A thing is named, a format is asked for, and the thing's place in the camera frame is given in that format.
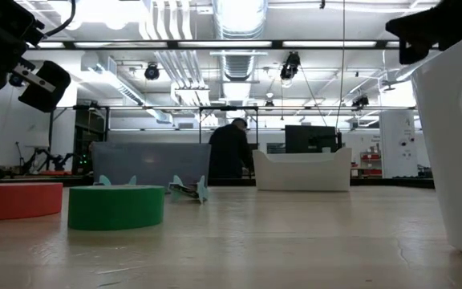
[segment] white plastic bin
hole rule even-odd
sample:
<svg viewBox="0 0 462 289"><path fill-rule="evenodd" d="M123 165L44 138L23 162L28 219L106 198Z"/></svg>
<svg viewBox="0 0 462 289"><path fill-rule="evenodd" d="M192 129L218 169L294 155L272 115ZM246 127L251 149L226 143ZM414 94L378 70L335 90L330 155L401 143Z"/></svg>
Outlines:
<svg viewBox="0 0 462 289"><path fill-rule="evenodd" d="M412 78L448 241L462 251L462 41Z"/></svg>

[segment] white container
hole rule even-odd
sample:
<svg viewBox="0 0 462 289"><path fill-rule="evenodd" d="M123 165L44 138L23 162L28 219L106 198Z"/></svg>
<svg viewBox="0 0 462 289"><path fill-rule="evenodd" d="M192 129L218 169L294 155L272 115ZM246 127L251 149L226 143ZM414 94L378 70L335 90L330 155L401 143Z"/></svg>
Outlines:
<svg viewBox="0 0 462 289"><path fill-rule="evenodd" d="M264 154L253 151L259 190L346 192L351 187L352 149L336 153Z"/></svg>
<svg viewBox="0 0 462 289"><path fill-rule="evenodd" d="M448 241L462 251L462 41L412 76Z"/></svg>

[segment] red tape roll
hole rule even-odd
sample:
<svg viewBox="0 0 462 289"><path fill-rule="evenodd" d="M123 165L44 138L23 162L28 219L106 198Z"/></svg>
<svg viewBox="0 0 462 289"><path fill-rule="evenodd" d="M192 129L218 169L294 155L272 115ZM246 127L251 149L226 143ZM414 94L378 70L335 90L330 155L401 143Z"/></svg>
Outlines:
<svg viewBox="0 0 462 289"><path fill-rule="evenodd" d="M62 210L63 184L0 184L0 220L57 214Z"/></svg>

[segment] tape roll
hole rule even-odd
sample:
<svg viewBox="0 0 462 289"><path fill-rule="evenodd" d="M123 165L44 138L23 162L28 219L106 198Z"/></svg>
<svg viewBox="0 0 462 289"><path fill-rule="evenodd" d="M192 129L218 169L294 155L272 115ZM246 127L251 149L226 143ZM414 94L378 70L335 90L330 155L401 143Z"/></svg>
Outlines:
<svg viewBox="0 0 462 289"><path fill-rule="evenodd" d="M71 188L67 224L76 230L154 226L164 219L164 196L164 187L153 185Z"/></svg>
<svg viewBox="0 0 462 289"><path fill-rule="evenodd" d="M55 183L0 183L0 220L59 213L62 188Z"/></svg>

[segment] green tape roll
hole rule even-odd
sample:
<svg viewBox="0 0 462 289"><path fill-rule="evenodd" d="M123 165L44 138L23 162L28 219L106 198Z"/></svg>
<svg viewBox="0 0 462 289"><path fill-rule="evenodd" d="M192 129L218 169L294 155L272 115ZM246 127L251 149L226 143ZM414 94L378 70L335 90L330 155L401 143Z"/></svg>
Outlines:
<svg viewBox="0 0 462 289"><path fill-rule="evenodd" d="M165 189L153 185L95 185L71 188L69 228L124 230L153 226L164 219Z"/></svg>

